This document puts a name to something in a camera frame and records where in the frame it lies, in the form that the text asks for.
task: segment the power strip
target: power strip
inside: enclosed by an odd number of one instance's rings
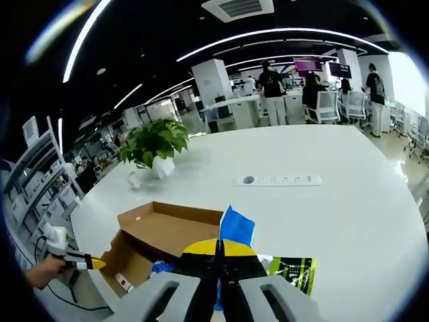
[[[237,179],[237,186],[320,186],[317,175],[305,176],[245,176]]]

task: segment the black ceiling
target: black ceiling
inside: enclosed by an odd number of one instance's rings
[[[32,17],[37,23],[30,28],[31,32],[17,34],[18,38],[22,37],[19,43],[22,48],[24,43],[29,46],[30,39],[34,39],[42,30],[41,21],[46,23],[48,20],[46,12],[54,16],[54,12],[60,7],[55,1],[47,2],[50,4],[45,6],[46,10],[39,10],[37,19]],[[203,2],[112,0],[86,37],[70,81],[63,84],[62,78],[71,49],[93,7],[67,28],[36,63],[22,72],[17,82],[19,86],[15,88],[12,98],[12,122],[9,132],[22,138],[21,125],[32,115],[36,115],[42,130],[45,116],[50,115],[54,121],[63,117],[64,148],[67,150],[81,135],[78,133],[78,127],[82,119],[88,115],[100,117],[112,111],[112,108],[140,83],[143,86],[121,104],[120,108],[109,114],[109,121],[117,119],[125,108],[145,103],[161,91],[190,78],[192,66],[208,59],[222,59],[228,65],[266,56],[324,54],[339,47],[320,42],[274,42],[244,46],[213,56],[223,50],[245,44],[303,38],[358,46],[370,54],[381,53],[368,45],[338,36],[282,32],[240,38],[176,62],[179,57],[197,48],[256,30],[318,28],[360,38],[383,33],[364,9],[350,1],[273,0],[275,13],[229,23],[223,23],[203,9]],[[395,49],[396,46],[389,43],[383,45],[388,46],[389,50]],[[255,64],[257,62],[236,66],[229,72],[236,73],[238,68]],[[106,68],[107,71],[96,75],[100,68]],[[24,148],[23,144],[8,147],[9,153],[6,153],[6,156],[15,159]]]

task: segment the potted plant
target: potted plant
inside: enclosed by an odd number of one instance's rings
[[[151,168],[162,179],[174,169],[174,150],[181,153],[188,149],[188,132],[171,119],[159,119],[133,129],[121,148],[121,161],[134,162],[138,168]]]

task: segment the cardboard box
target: cardboard box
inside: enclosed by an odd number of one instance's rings
[[[115,293],[125,290],[116,273],[137,287],[147,280],[156,260],[174,262],[189,245],[219,236],[223,212],[152,202],[118,216],[121,230],[111,250],[101,256],[106,266],[101,274]]]

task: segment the green leaves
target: green leaves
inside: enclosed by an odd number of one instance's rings
[[[121,148],[122,161],[133,161],[138,168],[154,165],[154,158],[173,158],[174,150],[188,149],[186,128],[171,119],[159,119],[130,132],[127,142]]]

